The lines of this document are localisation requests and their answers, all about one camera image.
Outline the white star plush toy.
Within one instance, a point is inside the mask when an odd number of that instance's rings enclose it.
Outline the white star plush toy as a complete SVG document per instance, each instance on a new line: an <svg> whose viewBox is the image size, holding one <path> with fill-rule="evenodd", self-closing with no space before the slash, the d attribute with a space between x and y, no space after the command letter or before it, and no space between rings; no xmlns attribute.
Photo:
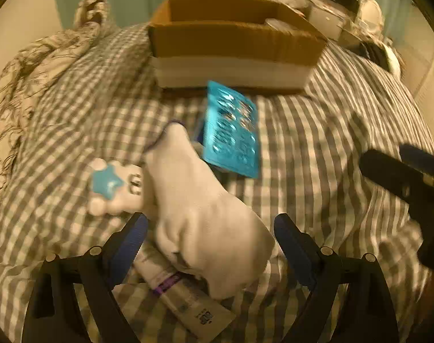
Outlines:
<svg viewBox="0 0 434 343"><path fill-rule="evenodd" d="M95 158L90 168L87 207L91 215L133 214L141 210L143 174L140 166Z"/></svg>

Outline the white purple cream tube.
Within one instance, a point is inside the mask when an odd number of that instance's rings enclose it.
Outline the white purple cream tube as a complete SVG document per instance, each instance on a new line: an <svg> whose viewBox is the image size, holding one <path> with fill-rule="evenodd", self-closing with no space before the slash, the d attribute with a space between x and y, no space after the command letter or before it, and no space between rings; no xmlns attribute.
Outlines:
<svg viewBox="0 0 434 343"><path fill-rule="evenodd" d="M235 319L179 272L149 241L144 241L133 262L150 289L199 342L211 342Z"/></svg>

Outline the white sock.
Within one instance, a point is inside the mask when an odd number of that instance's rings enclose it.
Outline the white sock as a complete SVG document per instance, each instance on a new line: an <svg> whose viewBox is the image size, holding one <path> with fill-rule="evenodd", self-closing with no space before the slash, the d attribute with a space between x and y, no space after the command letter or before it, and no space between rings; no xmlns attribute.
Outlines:
<svg viewBox="0 0 434 343"><path fill-rule="evenodd" d="M197 154L185 127L170 122L146 150L142 210L158 249L223 300L264 272L275 240L259 216L230 194Z"/></svg>

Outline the blue blister pack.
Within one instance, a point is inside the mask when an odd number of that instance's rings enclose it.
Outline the blue blister pack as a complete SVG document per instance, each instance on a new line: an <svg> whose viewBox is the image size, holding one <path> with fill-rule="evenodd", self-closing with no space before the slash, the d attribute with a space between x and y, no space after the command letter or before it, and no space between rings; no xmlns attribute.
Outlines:
<svg viewBox="0 0 434 343"><path fill-rule="evenodd" d="M224 171L256 179L259 176L257 122L258 110L249 98L223 84L208 82L203 160Z"/></svg>

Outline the clear plastic bag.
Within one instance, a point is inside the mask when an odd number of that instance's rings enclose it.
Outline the clear plastic bag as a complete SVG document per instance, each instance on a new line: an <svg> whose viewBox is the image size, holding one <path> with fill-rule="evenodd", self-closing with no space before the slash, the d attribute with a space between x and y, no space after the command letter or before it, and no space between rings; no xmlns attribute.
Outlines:
<svg viewBox="0 0 434 343"><path fill-rule="evenodd" d="M291 24L275 18L265 19L265 24L270 28L282 33L294 33L296 31L296 28L291 26Z"/></svg>

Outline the black white plush pillow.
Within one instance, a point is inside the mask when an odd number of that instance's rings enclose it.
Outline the black white plush pillow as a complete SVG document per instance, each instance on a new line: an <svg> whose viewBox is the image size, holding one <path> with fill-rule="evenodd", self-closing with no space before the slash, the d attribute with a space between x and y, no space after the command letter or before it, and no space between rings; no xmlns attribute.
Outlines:
<svg viewBox="0 0 434 343"><path fill-rule="evenodd" d="M391 73L397 79L401 78L403 71L403 61L395 49L382 42L360 41L352 51L377 64L385 71Z"/></svg>

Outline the white oval mirror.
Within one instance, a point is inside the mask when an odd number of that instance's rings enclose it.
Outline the white oval mirror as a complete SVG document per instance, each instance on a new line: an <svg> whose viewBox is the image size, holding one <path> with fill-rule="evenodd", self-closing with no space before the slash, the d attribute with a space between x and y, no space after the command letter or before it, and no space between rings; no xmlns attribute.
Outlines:
<svg viewBox="0 0 434 343"><path fill-rule="evenodd" d="M359 19L369 29L381 29L385 18L376 0L366 0L360 8Z"/></svg>

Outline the brown cardboard box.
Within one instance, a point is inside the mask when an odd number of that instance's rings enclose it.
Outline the brown cardboard box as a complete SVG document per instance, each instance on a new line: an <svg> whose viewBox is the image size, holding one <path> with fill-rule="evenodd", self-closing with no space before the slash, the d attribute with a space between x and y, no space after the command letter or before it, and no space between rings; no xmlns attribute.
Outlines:
<svg viewBox="0 0 434 343"><path fill-rule="evenodd" d="M296 31L276 31L267 18ZM327 45L309 21L270 0L164 0L148 38L157 83L168 91L216 81L252 94L293 94L305 87Z"/></svg>

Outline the black white patterned blanket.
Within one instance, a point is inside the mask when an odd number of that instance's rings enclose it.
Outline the black white patterned blanket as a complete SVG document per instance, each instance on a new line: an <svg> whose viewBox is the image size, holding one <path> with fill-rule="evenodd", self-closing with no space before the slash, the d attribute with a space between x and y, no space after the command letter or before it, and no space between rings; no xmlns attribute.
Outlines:
<svg viewBox="0 0 434 343"><path fill-rule="evenodd" d="M4 67L0 75L0 201L39 100L115 28L107 0L81 0L71 29L35 40Z"/></svg>

